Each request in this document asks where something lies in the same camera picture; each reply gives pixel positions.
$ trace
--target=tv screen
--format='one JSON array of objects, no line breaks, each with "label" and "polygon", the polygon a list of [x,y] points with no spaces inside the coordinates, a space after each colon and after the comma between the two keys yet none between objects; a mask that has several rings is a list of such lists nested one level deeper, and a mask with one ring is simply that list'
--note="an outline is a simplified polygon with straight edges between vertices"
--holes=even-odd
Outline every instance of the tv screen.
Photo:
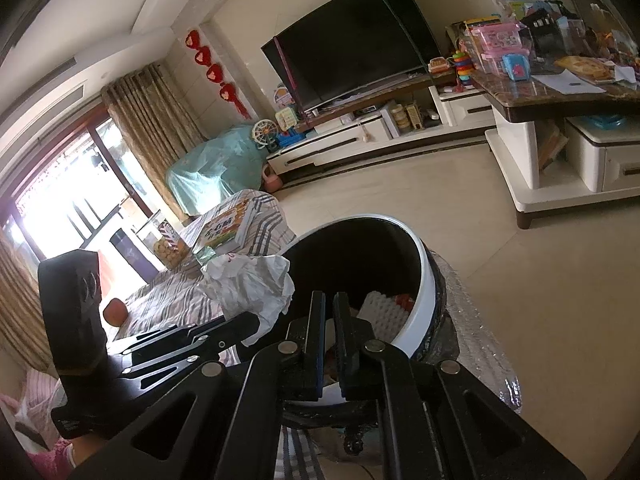
[{"label": "tv screen", "polygon": [[[407,35],[425,62],[440,55],[414,0],[332,0],[277,39],[306,111],[381,79],[421,68]],[[274,40],[262,51],[293,95]]]}]

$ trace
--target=orange ball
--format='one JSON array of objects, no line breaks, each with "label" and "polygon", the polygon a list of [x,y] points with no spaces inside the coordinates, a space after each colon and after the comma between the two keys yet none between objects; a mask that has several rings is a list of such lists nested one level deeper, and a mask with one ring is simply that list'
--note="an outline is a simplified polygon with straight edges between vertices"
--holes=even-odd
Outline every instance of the orange ball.
[{"label": "orange ball", "polygon": [[124,301],[113,298],[102,311],[104,320],[111,326],[121,327],[129,317],[129,311]]}]

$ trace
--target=cabinet foot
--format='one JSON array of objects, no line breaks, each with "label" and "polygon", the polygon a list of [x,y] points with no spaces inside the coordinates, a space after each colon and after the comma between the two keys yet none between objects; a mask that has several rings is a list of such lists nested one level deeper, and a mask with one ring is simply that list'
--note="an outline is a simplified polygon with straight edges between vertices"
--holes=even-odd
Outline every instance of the cabinet foot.
[{"label": "cabinet foot", "polygon": [[520,229],[529,229],[532,220],[532,213],[523,213],[522,211],[516,210],[516,223]]}]

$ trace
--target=sheet of paper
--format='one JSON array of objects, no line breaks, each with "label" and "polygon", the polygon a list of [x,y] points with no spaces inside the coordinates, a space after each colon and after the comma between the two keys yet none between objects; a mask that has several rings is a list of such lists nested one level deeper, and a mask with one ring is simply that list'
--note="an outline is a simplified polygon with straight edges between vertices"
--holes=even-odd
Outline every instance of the sheet of paper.
[{"label": "sheet of paper", "polygon": [[535,79],[542,84],[553,88],[561,94],[603,94],[606,92],[604,88],[587,83],[580,79],[577,75],[564,70],[561,74],[553,75],[535,75]]},{"label": "sheet of paper", "polygon": [[632,66],[618,66],[615,67],[616,81],[628,81],[629,83],[636,82],[636,72]]}]

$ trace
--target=pink watering can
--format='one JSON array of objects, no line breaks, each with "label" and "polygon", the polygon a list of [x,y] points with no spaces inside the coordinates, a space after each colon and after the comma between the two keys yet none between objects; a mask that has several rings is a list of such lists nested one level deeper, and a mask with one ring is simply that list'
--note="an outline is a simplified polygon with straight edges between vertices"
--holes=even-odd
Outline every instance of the pink watering can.
[{"label": "pink watering can", "polygon": [[268,163],[262,167],[262,181],[264,182],[264,189],[267,193],[275,193],[284,186],[282,179],[273,171],[273,168]]}]

